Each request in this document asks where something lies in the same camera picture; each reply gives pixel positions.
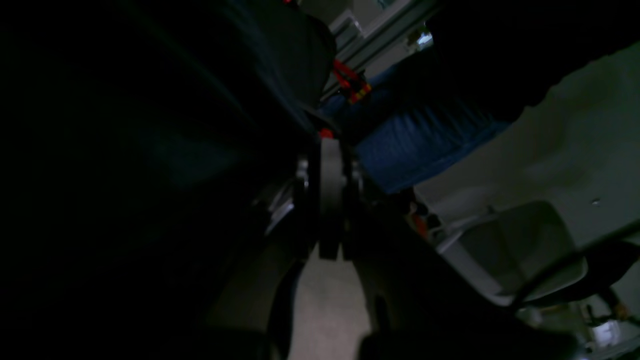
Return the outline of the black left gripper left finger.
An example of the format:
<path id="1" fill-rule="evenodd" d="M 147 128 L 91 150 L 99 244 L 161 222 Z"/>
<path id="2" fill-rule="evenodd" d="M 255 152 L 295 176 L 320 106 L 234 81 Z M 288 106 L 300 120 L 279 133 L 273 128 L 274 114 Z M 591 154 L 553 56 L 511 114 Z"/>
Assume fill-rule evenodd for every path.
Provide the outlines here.
<path id="1" fill-rule="evenodd" d="M 319 150 L 268 182 L 237 227 L 221 289 L 206 313 L 217 360 L 288 360 L 298 281 L 322 241 Z"/>

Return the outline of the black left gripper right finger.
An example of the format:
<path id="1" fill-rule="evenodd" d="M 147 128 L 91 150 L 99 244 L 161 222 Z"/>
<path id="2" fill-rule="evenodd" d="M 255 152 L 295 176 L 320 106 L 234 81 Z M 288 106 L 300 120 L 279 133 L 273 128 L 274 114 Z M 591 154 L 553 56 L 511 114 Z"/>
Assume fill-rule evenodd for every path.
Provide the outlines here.
<path id="1" fill-rule="evenodd" d="M 373 332 L 361 360 L 575 360 L 570 333 L 526 325 L 448 264 L 340 147 L 342 249 L 366 292 Z"/>

